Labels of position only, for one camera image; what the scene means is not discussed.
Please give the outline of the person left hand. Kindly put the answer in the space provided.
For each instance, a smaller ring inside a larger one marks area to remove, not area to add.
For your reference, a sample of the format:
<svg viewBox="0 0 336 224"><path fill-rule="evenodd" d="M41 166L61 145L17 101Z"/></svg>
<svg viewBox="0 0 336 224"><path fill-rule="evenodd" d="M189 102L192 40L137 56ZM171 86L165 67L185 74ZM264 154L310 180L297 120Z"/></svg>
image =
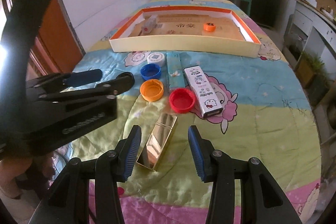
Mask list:
<svg viewBox="0 0 336 224"><path fill-rule="evenodd" d="M4 157L1 160L1 191L6 197L15 199L22 194L15 178L25 173L32 162L31 157Z"/></svg>

